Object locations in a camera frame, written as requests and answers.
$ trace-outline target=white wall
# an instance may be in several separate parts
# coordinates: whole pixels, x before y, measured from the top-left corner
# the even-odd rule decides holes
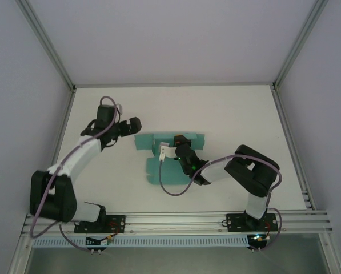
[[[341,246],[341,0],[329,1],[280,93],[312,193]]]
[[[75,84],[272,82],[315,0],[31,0]]]
[[[14,1],[0,1],[0,273],[28,212],[30,176],[50,162],[69,92]]]

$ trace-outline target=white platform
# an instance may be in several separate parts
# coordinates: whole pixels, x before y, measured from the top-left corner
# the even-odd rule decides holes
[[[232,154],[246,144],[280,165],[283,181],[270,206],[306,209],[291,155],[269,86],[133,87],[78,89],[60,151],[61,159],[96,117],[99,100],[109,95],[123,106],[123,119],[137,116],[145,132],[191,131],[205,134],[202,159]],[[172,197],[146,179],[146,159],[134,137],[118,140],[93,159],[75,182],[77,199],[98,203],[107,212],[242,211],[247,192],[233,178],[209,186],[194,184]],[[180,192],[185,186],[166,186]]]

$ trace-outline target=glass panel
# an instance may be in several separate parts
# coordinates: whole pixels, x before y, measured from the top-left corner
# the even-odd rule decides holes
[[[108,248],[89,255],[74,248],[35,248],[26,274],[329,273],[317,235],[281,235],[262,253],[247,248]]]

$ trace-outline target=wire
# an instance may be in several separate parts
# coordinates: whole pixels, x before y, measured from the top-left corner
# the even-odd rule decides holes
[[[197,174],[199,174],[202,170],[204,170],[205,168],[209,167],[210,165],[212,164],[216,164],[216,163],[219,163],[219,162],[222,162],[224,160],[229,160],[229,159],[232,159],[232,158],[244,158],[244,159],[250,159],[250,160],[254,160],[254,161],[257,161],[259,163],[262,163],[262,164],[265,164],[267,167],[270,167],[272,168],[277,174],[278,174],[278,182],[272,186],[270,189],[269,189],[269,193],[268,193],[268,199],[267,199],[267,203],[266,203],[266,206],[268,207],[269,205],[269,202],[270,202],[270,199],[271,199],[271,194],[272,194],[272,191],[281,184],[282,182],[282,174],[280,173],[280,171],[275,167],[273,166],[271,163],[267,162],[267,161],[264,161],[262,159],[259,159],[257,157],[253,157],[253,156],[249,156],[249,155],[242,155],[242,154],[233,154],[233,155],[229,155],[227,157],[223,157],[223,158],[220,158],[220,159],[217,159],[217,160],[213,160],[211,162],[208,162],[207,164],[205,164],[203,167],[201,167],[199,170],[197,170],[195,172],[195,174],[193,174],[193,177],[192,179],[190,180],[189,184],[187,185],[187,187],[180,193],[171,193],[171,192],[168,192],[168,190],[165,189],[162,181],[161,181],[161,167],[163,165],[163,161],[161,160],[160,161],[160,164],[159,164],[159,183],[160,183],[160,186],[162,188],[162,190],[164,190],[164,192],[170,196],[181,196],[183,195],[184,193],[187,192],[187,190],[191,187],[195,177],[197,176]]]
[[[62,237],[64,237],[65,240],[66,240],[69,244],[71,244],[73,247],[75,247],[76,249],[81,250],[81,251],[84,251],[84,252],[88,252],[88,253],[99,253],[98,251],[91,251],[91,250],[89,250],[89,249],[87,249],[87,248],[85,248],[85,247],[80,247],[80,246],[78,246],[78,245],[75,244],[73,241],[71,241],[68,237],[66,237],[66,235],[65,235],[65,234],[63,233],[63,231],[62,231],[61,225],[60,225],[59,227],[60,227],[60,233],[61,233]]]
[[[113,144],[108,144],[108,145],[106,145],[105,147],[112,147],[112,146],[114,146],[115,144],[117,144],[117,141],[118,141],[118,139],[117,139],[117,140],[114,140],[114,143],[113,143]]]
[[[86,128],[91,128],[91,126],[95,123],[96,119],[92,120],[87,126]]]
[[[101,98],[101,101],[100,101],[100,105],[102,105],[102,102],[104,99],[109,99],[111,100],[114,108],[115,108],[115,112],[114,112],[114,115],[113,115],[113,119],[112,121],[110,122],[110,124],[104,129],[102,130],[101,132],[95,134],[94,136],[82,141],[80,144],[78,144],[76,147],[73,148],[73,150],[71,150],[63,159],[62,161],[60,162],[59,166],[56,168],[55,172],[53,173],[53,175],[51,176],[48,184],[47,184],[47,187],[45,189],[45,192],[43,193],[43,196],[42,196],[42,199],[41,199],[41,202],[39,203],[39,206],[37,208],[37,211],[34,215],[34,218],[33,218],[33,221],[32,221],[32,224],[31,224],[31,227],[30,227],[30,230],[29,230],[29,235],[31,238],[33,239],[36,239],[38,237],[40,237],[41,235],[43,235],[44,233],[46,233],[52,226],[54,226],[55,224],[57,224],[57,221],[55,221],[54,223],[50,224],[47,228],[45,228],[41,233],[37,234],[37,235],[33,235],[33,232],[34,232],[34,227],[37,223],[37,220],[38,220],[38,217],[39,217],[39,214],[41,213],[41,210],[42,210],[42,207],[43,207],[43,204],[45,203],[45,200],[49,194],[49,190],[50,190],[50,187],[53,183],[53,181],[55,180],[56,176],[58,175],[58,172],[61,170],[61,168],[63,167],[63,165],[67,162],[67,160],[79,149],[81,148],[84,144],[102,136],[104,133],[106,133],[112,126],[113,124],[115,123],[115,118],[117,117],[117,113],[118,113],[118,109],[117,109],[117,106],[116,106],[116,103],[115,101],[109,97],[109,96],[103,96]]]
[[[223,227],[227,227],[227,225],[224,225],[224,224],[223,224],[224,222],[227,222],[227,220],[222,221],[222,222],[221,222],[221,225],[222,225]]]
[[[277,214],[278,214],[278,217],[279,217],[279,227],[278,227],[277,234],[275,235],[273,241],[271,241],[271,242],[270,242],[266,247],[264,247],[264,248],[258,249],[258,248],[256,248],[256,247],[250,246],[250,247],[251,247],[252,249],[254,249],[254,250],[259,250],[259,251],[262,251],[262,250],[263,250],[263,251],[265,251],[265,250],[267,250],[268,248],[270,248],[272,245],[275,244],[277,238],[278,238],[279,235],[280,235],[280,232],[282,231],[282,215],[280,214],[279,210],[276,209],[276,208],[274,208],[274,207],[270,207],[270,208],[268,208],[268,210],[274,210],[274,211],[277,212]]]
[[[118,121],[117,121],[117,123],[119,123],[121,121],[121,113],[119,112],[119,109],[117,109],[117,113],[118,113]]]
[[[271,225],[266,221],[266,226],[268,228],[268,233],[267,233],[267,237],[268,237],[269,233],[271,232]]]
[[[115,222],[110,222],[110,223],[108,223],[108,225],[110,225],[112,228],[114,228],[114,226],[116,226],[116,231],[114,234],[110,235],[111,237],[114,237],[115,235],[117,235],[119,233],[118,225]]]

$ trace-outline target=metal bracket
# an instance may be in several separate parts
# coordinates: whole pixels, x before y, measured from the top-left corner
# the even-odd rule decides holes
[[[277,219],[274,213],[264,214],[258,221],[259,225],[255,229],[247,226],[244,213],[226,214],[226,223],[227,231],[229,232],[278,231]]]
[[[75,225],[74,233],[76,234],[86,234],[86,233],[124,233],[126,225],[125,215],[107,215],[105,220],[106,226],[104,226],[100,231],[96,228],[92,231],[90,228],[86,228],[84,225]]]

